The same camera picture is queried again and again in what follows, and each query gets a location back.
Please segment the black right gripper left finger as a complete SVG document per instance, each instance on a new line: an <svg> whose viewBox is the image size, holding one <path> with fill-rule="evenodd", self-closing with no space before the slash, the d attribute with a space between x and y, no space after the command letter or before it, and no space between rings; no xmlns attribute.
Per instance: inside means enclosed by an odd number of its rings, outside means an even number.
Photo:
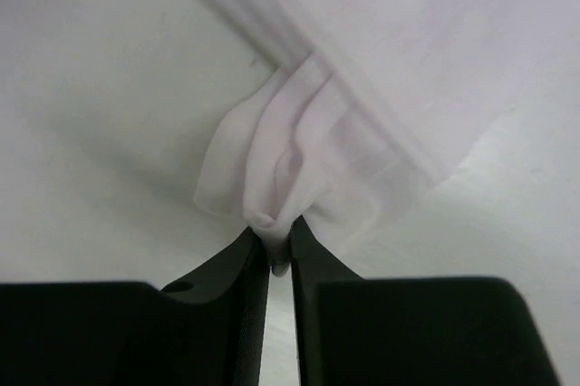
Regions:
<svg viewBox="0 0 580 386"><path fill-rule="evenodd" d="M269 269L251 231L162 289L4 284L4 385L255 385Z"/></svg>

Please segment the white tank top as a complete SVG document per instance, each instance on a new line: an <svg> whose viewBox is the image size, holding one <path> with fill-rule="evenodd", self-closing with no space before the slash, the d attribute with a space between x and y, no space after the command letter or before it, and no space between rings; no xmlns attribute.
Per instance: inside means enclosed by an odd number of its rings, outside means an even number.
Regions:
<svg viewBox="0 0 580 386"><path fill-rule="evenodd" d="M220 122L194 193L272 270L298 218L346 248L447 179L568 68L579 0L202 0L275 65Z"/></svg>

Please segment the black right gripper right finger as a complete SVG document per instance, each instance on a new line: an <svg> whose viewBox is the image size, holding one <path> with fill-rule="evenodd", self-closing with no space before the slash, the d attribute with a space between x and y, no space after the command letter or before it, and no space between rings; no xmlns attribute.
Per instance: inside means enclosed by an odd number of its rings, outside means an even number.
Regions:
<svg viewBox="0 0 580 386"><path fill-rule="evenodd" d="M489 276L365 279L290 236L303 385L557 385L528 306Z"/></svg>

